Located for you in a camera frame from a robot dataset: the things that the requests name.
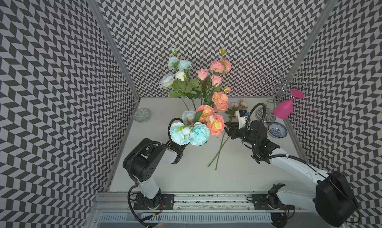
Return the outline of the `small pink bud stem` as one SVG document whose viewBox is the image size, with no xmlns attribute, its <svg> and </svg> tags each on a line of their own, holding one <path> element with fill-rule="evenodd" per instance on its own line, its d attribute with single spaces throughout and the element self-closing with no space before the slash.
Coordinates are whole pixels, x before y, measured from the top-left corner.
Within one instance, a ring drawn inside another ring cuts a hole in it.
<svg viewBox="0 0 382 228">
<path fill-rule="evenodd" d="M 233 122 L 233 120 L 236 118 L 236 112 L 239 110 L 246 110 L 248 108 L 248 103 L 245 102 L 243 99 L 239 100 L 239 102 L 233 102 L 231 105 L 228 107 L 228 109 L 225 111 L 225 114 L 228 115 L 229 117 L 229 122 Z M 215 157 L 212 159 L 212 161 L 209 163 L 208 167 L 210 167 L 214 162 L 215 162 L 215 170 L 217 170 L 218 167 L 218 162 L 221 154 L 221 150 L 223 149 L 225 143 L 228 141 L 230 135 L 228 134 L 229 128 L 226 125 L 224 128 L 224 133 L 221 139 L 220 147 L 215 155 Z"/>
</svg>

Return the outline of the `pink rose stem tall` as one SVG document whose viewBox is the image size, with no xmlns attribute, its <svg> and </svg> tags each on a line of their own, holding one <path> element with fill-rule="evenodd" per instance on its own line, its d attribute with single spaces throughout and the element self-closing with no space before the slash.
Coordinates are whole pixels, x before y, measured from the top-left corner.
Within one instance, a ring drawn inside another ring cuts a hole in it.
<svg viewBox="0 0 382 228">
<path fill-rule="evenodd" d="M 212 93 L 219 92 L 224 78 L 231 72 L 232 64 L 226 58 L 227 50 L 222 47 L 219 50 L 220 59 L 210 64 L 208 69 L 197 70 L 197 78 L 201 82 L 201 99 L 208 98 Z"/>
</svg>

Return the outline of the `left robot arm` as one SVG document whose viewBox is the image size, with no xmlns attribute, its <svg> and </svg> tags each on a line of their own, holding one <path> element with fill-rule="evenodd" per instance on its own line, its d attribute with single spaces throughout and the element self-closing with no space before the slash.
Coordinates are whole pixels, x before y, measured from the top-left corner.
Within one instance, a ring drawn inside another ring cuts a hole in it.
<svg viewBox="0 0 382 228">
<path fill-rule="evenodd" d="M 186 145 L 172 140 L 163 144 L 144 138 L 124 159 L 122 166 L 139 187 L 144 198 L 155 200 L 161 193 L 152 177 L 160 162 L 177 164 L 183 157 Z"/>
</svg>

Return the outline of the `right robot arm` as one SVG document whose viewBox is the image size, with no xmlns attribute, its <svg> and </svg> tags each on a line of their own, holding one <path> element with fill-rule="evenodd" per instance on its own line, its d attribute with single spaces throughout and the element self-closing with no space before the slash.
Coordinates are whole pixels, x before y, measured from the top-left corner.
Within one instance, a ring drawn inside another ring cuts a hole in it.
<svg viewBox="0 0 382 228">
<path fill-rule="evenodd" d="M 288 211 L 303 208 L 317 213 L 335 228 L 347 228 L 349 218 L 359 213 L 358 202 L 346 177 L 337 171 L 327 172 L 290 155 L 267 137 L 267 129 L 260 121 L 250 125 L 227 122 L 225 131 L 232 139 L 240 139 L 252 150 L 252 158 L 276 166 L 303 183 L 304 188 L 287 187 L 277 183 L 266 195 L 252 195 L 255 209 L 283 211 L 273 217 L 274 227 L 283 228 L 290 216 Z"/>
</svg>

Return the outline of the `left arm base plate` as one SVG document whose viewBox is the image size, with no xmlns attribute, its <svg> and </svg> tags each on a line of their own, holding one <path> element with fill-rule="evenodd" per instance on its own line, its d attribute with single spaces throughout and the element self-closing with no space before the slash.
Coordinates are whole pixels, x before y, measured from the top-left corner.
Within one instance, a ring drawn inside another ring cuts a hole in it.
<svg viewBox="0 0 382 228">
<path fill-rule="evenodd" d="M 134 210 L 173 210 L 175 203 L 175 194 L 159 194 L 154 199 L 148 199 L 141 193 L 134 199 Z"/>
</svg>

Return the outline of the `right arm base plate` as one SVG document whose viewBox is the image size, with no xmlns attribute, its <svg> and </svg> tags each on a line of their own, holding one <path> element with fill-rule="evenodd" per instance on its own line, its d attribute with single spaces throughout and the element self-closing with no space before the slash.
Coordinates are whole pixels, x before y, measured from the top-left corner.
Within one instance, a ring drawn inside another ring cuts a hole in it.
<svg viewBox="0 0 382 228">
<path fill-rule="evenodd" d="M 282 204 L 277 195 L 265 193 L 252 194 L 248 196 L 247 201 L 254 205 L 256 211 L 293 211 L 295 206 Z"/>
</svg>

